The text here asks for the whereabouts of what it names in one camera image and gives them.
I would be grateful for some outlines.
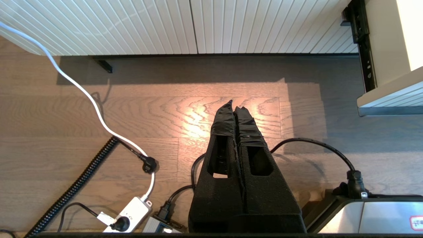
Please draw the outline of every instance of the white cable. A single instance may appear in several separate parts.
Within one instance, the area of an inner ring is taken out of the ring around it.
[[[42,49],[44,51],[44,53],[46,54],[46,56],[49,58],[49,60],[51,61],[51,63],[53,64],[53,66],[56,68],[57,72],[59,72],[63,77],[65,77],[67,80],[69,80],[69,82],[71,82],[73,85],[75,85],[77,88],[79,88],[87,97],[88,99],[91,101],[91,103],[93,104],[97,116],[99,117],[100,122],[102,123],[103,127],[112,135],[116,136],[117,138],[129,143],[130,145],[132,145],[133,147],[135,147],[138,151],[140,151],[141,154],[143,154],[144,156],[147,156],[147,154],[143,151],[143,149],[141,149],[141,147],[137,146],[134,142],[130,141],[129,139],[117,134],[116,132],[112,131],[104,122],[103,117],[100,113],[99,107],[97,106],[96,101],[94,100],[94,98],[81,86],[79,85],[75,80],[73,80],[71,77],[69,77],[67,74],[65,74],[57,65],[56,61],[53,59],[52,55],[50,54],[50,52],[47,50],[47,48],[45,48],[43,45],[41,45],[40,42],[38,42],[37,40],[35,40],[34,38],[32,38],[31,36],[18,31],[14,28],[11,28],[10,26],[7,26],[6,24],[4,24],[3,22],[0,21],[0,26],[3,27],[4,29],[13,32],[19,36],[22,36],[23,38],[29,40],[30,42],[34,43],[35,45],[37,45],[40,49]],[[143,201],[146,201],[148,199],[148,197],[150,196],[151,192],[153,191],[153,187],[154,187],[154,180],[155,180],[155,174],[154,172],[151,173],[151,183],[150,183],[150,188],[148,188],[148,191],[146,194],[144,194],[141,199]]]

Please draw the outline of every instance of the power socket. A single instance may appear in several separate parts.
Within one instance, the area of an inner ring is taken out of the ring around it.
[[[125,216],[129,219],[129,228],[126,231],[120,232],[108,226],[103,232],[129,233],[133,231],[150,214],[152,205],[150,201],[143,202],[139,197],[134,197],[114,221],[116,222],[120,217]]]

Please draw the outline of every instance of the wooden floor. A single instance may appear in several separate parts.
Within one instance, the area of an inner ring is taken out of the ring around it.
[[[357,114],[363,93],[358,57],[144,58],[110,61],[107,74],[86,57],[56,57],[103,102],[110,128],[160,162],[154,210],[190,183],[190,167],[208,144],[216,110],[230,99],[255,117],[269,147],[284,138],[322,140],[363,172],[366,187],[423,194],[423,119]],[[28,231],[109,139],[93,106],[59,77],[46,57],[0,39],[0,227]],[[301,206],[346,180],[347,167],[314,145],[292,143],[275,160]],[[113,216],[145,193],[150,176],[120,146],[74,202]],[[192,191],[173,219],[187,224]],[[58,227],[56,219],[48,230]],[[65,230],[102,230],[72,208]]]

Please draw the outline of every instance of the white paneled cabinet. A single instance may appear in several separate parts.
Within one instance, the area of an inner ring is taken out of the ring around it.
[[[53,55],[355,53],[348,0],[0,0]],[[35,54],[28,41],[0,34]]]

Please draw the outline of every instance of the black adjustable foot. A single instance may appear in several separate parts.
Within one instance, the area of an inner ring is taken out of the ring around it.
[[[95,59],[95,62],[97,62],[103,69],[105,69],[109,74],[113,73],[113,67],[109,65],[109,63],[105,60],[99,60]]]

